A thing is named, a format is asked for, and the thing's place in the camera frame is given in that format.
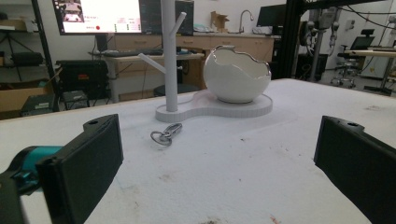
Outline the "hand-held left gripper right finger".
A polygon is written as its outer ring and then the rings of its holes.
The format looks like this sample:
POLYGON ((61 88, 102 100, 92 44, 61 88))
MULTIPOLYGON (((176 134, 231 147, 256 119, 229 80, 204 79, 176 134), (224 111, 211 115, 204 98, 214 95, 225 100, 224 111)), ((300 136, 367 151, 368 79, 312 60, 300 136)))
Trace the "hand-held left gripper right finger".
POLYGON ((324 116, 314 162, 373 224, 396 224, 396 148, 358 123, 324 116))

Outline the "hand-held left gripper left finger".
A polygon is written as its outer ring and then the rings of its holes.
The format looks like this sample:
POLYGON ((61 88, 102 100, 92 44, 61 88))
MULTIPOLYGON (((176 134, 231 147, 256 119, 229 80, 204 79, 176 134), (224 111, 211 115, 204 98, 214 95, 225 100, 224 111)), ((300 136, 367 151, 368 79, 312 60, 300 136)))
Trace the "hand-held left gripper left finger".
POLYGON ((83 224, 123 161, 119 116, 93 119, 56 153, 35 164, 52 224, 83 224))

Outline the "silver metal keychain clasp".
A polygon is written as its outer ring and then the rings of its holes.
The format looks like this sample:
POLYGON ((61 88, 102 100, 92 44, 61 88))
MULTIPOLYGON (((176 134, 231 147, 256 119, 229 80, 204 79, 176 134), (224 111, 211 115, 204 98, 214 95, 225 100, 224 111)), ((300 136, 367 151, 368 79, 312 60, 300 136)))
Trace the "silver metal keychain clasp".
POLYGON ((183 125, 174 123, 166 127, 162 132, 153 131, 150 134, 151 139, 159 145, 169 147, 172 145, 173 138, 181 132, 183 125))

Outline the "white tree-shaped stand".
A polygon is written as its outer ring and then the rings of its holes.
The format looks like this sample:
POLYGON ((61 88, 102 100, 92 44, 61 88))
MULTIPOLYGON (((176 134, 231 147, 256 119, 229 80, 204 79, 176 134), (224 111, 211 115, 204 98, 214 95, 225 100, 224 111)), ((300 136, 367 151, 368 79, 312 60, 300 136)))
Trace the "white tree-shaped stand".
POLYGON ((161 7, 164 64, 155 62, 143 53, 138 55, 165 74, 165 104, 156 109, 157 120, 174 123, 199 116, 256 118, 272 111, 273 100, 264 93, 250 103, 233 104, 222 102, 205 88, 196 92, 189 100, 180 102, 177 96, 176 32, 187 14, 176 14, 175 0, 161 0, 161 7))

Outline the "white egg-shaped bowl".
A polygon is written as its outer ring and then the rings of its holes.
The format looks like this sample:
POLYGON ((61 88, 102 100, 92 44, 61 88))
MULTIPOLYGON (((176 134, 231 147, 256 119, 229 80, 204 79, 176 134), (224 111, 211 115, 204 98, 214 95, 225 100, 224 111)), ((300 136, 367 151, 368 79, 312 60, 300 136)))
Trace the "white egg-shaped bowl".
POLYGON ((268 87, 272 72, 265 61, 234 46, 216 46, 205 59, 206 87, 222 102, 250 103, 268 87))

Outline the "black equipment case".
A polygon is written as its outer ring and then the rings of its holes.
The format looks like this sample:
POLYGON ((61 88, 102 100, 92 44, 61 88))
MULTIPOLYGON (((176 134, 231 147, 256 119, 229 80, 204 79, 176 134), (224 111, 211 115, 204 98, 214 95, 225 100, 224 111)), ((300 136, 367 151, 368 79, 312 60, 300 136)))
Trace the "black equipment case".
POLYGON ((90 100, 107 98, 108 70, 103 60, 62 60, 59 66, 61 92, 83 91, 90 100))

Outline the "wooden table with metal legs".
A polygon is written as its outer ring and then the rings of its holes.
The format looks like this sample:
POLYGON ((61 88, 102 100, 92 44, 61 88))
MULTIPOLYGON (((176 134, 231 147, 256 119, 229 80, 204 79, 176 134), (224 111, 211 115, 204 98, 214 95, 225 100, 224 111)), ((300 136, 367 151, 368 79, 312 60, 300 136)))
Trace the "wooden table with metal legs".
POLYGON ((369 47, 368 49, 348 49, 347 54, 351 56, 366 57, 363 64, 362 75, 381 79, 378 86, 364 86, 365 91, 377 92, 382 95, 391 96, 392 89, 387 88, 394 61, 396 60, 396 47, 369 47))

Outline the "black office chair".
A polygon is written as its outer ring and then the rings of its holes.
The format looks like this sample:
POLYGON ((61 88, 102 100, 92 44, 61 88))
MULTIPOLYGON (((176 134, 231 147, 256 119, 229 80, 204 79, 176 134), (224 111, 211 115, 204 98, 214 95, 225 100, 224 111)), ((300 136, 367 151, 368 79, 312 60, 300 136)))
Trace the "black office chair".
POLYGON ((359 72, 361 56, 353 54, 353 51, 368 49, 375 39, 374 31, 374 29, 363 29, 361 31, 361 36, 355 38, 350 48, 347 45, 343 45, 343 51, 337 54, 338 57, 343 59, 337 66, 340 72, 331 79, 331 84, 343 86, 348 82, 348 87, 350 89, 355 87, 355 80, 348 77, 348 75, 356 75, 359 72))

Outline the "wooden desk with white legs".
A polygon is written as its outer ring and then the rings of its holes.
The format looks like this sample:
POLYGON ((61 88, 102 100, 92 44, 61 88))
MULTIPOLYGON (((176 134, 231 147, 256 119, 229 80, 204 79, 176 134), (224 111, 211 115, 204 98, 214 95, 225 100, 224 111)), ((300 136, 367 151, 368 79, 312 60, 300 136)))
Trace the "wooden desk with white legs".
MULTIPOLYGON (((181 85, 205 88, 203 53, 177 55, 177 82, 181 85)), ((108 69, 109 88, 113 103, 149 98, 153 90, 165 82, 165 74, 138 56, 103 57, 108 69)))

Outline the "black keyboard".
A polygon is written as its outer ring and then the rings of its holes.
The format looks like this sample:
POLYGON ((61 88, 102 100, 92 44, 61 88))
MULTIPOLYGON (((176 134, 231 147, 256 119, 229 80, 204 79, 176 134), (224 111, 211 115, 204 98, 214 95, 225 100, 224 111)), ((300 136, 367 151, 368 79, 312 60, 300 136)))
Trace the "black keyboard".
POLYGON ((113 58, 137 56, 140 53, 143 53, 145 55, 163 55, 163 50, 162 49, 136 49, 136 50, 126 50, 126 51, 105 50, 105 51, 101 52, 102 55, 104 55, 106 57, 113 57, 113 58))

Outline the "grey metal stand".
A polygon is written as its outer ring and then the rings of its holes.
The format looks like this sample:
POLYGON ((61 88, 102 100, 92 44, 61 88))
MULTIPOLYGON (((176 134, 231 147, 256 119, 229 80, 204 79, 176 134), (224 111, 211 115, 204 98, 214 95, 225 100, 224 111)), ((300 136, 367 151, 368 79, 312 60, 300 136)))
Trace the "grey metal stand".
POLYGON ((311 72, 309 75, 309 81, 315 81, 315 75, 318 67, 318 59, 322 44, 322 39, 324 33, 330 29, 332 31, 331 34, 331 49, 334 49, 335 41, 337 39, 337 30, 339 27, 338 23, 339 19, 339 10, 336 7, 329 7, 325 9, 310 9, 309 10, 309 18, 306 24, 306 29, 308 32, 306 33, 307 39, 315 38, 315 42, 311 42, 310 44, 306 44, 307 47, 313 46, 313 51, 309 50, 309 53, 313 57, 311 72))

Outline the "large computer monitor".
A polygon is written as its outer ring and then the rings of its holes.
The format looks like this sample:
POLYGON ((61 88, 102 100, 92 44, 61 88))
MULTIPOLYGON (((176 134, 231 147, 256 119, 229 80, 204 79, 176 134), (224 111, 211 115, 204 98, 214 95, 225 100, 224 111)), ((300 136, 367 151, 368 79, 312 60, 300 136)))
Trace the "large computer monitor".
POLYGON ((161 0, 52 0, 61 35, 162 33, 161 0))

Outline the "wooden cabinet counter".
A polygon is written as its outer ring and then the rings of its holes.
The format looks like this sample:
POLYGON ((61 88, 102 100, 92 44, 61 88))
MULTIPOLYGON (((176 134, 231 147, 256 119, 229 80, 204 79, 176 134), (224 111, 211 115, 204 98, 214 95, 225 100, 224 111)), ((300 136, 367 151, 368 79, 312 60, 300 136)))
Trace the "wooden cabinet counter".
MULTIPOLYGON (((108 49, 120 51, 158 49, 163 45, 161 35, 113 35, 108 38, 108 49)), ((178 47, 212 50, 216 46, 234 46, 239 52, 249 53, 257 60, 271 62, 275 40, 271 36, 254 34, 194 33, 177 36, 178 47)))

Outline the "open cardboard box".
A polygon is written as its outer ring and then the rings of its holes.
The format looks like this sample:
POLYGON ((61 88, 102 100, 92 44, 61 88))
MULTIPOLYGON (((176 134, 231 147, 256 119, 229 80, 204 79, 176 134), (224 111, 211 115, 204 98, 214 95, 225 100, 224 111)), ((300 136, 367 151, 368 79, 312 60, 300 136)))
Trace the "open cardboard box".
POLYGON ((226 30, 225 23, 228 21, 228 16, 219 14, 217 11, 212 11, 210 13, 210 23, 212 27, 215 27, 218 32, 223 32, 226 30))

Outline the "black metal frame post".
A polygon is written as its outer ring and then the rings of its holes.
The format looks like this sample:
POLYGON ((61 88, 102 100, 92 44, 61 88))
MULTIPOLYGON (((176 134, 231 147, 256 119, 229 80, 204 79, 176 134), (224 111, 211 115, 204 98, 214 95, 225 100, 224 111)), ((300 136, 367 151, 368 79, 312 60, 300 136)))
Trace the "black metal frame post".
POLYGON ((291 78, 294 54, 297 46, 297 36, 300 18, 308 9, 324 9, 328 7, 342 7, 384 0, 287 0, 286 15, 281 36, 281 47, 278 53, 277 70, 272 79, 291 78))

